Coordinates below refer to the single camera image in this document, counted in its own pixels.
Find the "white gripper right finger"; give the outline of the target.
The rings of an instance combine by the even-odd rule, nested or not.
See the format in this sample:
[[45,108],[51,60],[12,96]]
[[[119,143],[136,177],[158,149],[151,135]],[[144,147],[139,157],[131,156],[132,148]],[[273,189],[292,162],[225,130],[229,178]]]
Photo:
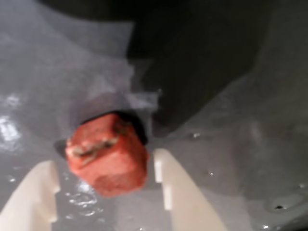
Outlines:
[[218,213],[188,172],[166,149],[156,149],[155,182],[162,185],[164,209],[171,214],[174,231],[226,231]]

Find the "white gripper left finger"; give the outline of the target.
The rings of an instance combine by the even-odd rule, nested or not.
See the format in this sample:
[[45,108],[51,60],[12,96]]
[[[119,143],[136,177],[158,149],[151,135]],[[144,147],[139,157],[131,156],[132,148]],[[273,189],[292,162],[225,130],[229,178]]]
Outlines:
[[44,161],[24,177],[0,213],[2,231],[51,231],[57,221],[55,195],[61,190],[56,165]]

